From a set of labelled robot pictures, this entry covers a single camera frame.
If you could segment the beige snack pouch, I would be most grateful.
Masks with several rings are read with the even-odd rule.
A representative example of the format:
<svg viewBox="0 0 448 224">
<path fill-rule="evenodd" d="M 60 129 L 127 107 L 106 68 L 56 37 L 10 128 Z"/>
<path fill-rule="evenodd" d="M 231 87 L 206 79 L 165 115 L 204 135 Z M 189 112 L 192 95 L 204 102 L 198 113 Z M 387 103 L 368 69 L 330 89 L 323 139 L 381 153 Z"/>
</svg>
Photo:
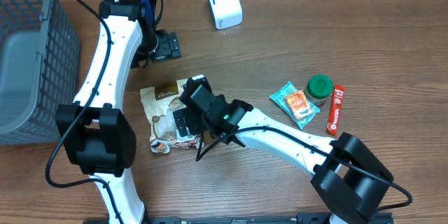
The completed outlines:
<svg viewBox="0 0 448 224">
<path fill-rule="evenodd" d="M 150 149 L 168 154 L 172 148 L 198 149 L 198 134 L 181 136 L 173 112 L 184 109 L 180 101 L 187 79 L 175 80 L 156 87 L 140 89 L 141 103 L 150 123 Z"/>
</svg>

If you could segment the teal wet wipes pack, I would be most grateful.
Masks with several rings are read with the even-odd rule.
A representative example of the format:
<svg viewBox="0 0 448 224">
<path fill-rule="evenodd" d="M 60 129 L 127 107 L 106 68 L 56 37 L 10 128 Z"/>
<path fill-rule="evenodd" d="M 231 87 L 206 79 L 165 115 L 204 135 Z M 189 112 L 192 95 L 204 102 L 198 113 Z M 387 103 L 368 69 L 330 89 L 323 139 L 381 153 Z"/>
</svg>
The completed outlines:
<svg viewBox="0 0 448 224">
<path fill-rule="evenodd" d="M 320 108 L 318 108 L 317 106 L 313 105 L 311 102 L 308 101 L 313 110 L 313 113 L 304 119 L 301 120 L 295 119 L 285 101 L 285 97 L 295 91 L 298 91 L 298 89 L 290 81 L 288 81 L 286 85 L 284 85 L 278 92 L 271 94 L 269 98 L 272 101 L 274 101 L 281 109 L 283 109 L 290 116 L 290 118 L 297 124 L 297 126 L 302 130 L 305 125 L 307 125 L 314 119 L 316 114 L 321 112 L 321 110 Z"/>
</svg>

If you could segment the orange small box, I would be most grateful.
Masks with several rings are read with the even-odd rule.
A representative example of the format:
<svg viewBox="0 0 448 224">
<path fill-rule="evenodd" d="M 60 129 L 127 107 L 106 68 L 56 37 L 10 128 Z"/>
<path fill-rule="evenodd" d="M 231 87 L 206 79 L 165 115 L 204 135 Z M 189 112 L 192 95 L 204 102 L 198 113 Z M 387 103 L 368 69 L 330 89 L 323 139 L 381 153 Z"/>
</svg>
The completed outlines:
<svg viewBox="0 0 448 224">
<path fill-rule="evenodd" d="M 313 113 L 303 90 L 298 90 L 288 94 L 285 97 L 285 101 L 294 118 L 297 120 L 304 119 Z"/>
</svg>

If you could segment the green lid jar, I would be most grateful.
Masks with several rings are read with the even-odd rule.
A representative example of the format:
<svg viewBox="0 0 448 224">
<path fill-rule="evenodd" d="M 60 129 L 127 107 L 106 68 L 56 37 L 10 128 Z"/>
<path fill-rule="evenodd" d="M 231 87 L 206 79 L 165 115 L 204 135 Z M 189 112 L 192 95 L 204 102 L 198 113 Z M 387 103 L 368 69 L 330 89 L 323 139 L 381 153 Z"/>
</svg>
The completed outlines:
<svg viewBox="0 0 448 224">
<path fill-rule="evenodd" d="M 333 81 L 330 77 L 317 74 L 312 76 L 304 89 L 305 97 L 315 106 L 322 104 L 333 92 Z"/>
</svg>

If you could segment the red coffee stick sachet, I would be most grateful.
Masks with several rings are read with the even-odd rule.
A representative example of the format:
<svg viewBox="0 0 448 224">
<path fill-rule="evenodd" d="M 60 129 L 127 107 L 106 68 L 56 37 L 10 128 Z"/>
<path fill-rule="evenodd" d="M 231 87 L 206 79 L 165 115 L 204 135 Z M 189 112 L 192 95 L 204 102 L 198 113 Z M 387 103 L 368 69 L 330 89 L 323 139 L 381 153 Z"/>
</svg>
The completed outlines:
<svg viewBox="0 0 448 224">
<path fill-rule="evenodd" d="M 340 116 L 342 112 L 342 105 L 344 100 L 344 93 L 346 88 L 341 85 L 335 85 L 330 107 L 330 114 L 328 118 L 327 131 L 331 135 L 336 135 L 340 123 Z"/>
</svg>

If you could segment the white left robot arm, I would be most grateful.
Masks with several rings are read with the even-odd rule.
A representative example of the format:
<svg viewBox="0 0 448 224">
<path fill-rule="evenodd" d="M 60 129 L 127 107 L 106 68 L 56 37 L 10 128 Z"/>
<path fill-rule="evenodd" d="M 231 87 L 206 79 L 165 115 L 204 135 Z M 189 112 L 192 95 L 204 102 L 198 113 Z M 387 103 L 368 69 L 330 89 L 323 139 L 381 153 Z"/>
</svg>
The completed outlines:
<svg viewBox="0 0 448 224">
<path fill-rule="evenodd" d="M 147 223 L 131 166 L 137 150 L 134 130 L 123 115 L 125 86 L 141 62 L 180 56 L 175 34 L 158 29 L 163 0 L 101 0 L 97 48 L 81 89 L 70 105 L 59 105 L 55 122 L 71 164 L 88 176 L 66 187 L 94 183 L 108 210 L 105 223 Z"/>
</svg>

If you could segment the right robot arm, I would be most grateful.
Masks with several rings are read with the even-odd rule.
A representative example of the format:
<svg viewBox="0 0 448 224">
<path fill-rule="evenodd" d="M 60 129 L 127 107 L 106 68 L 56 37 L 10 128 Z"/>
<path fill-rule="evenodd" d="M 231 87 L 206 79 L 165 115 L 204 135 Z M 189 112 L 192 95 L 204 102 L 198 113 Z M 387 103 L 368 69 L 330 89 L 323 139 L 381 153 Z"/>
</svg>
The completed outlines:
<svg viewBox="0 0 448 224">
<path fill-rule="evenodd" d="M 316 136 L 277 122 L 241 100 L 222 97 L 204 108 L 174 112 L 179 134 L 210 130 L 221 142 L 266 151 L 298 167 L 332 212 L 331 223 L 372 223 L 389 184 L 390 171 L 357 137 Z"/>
</svg>

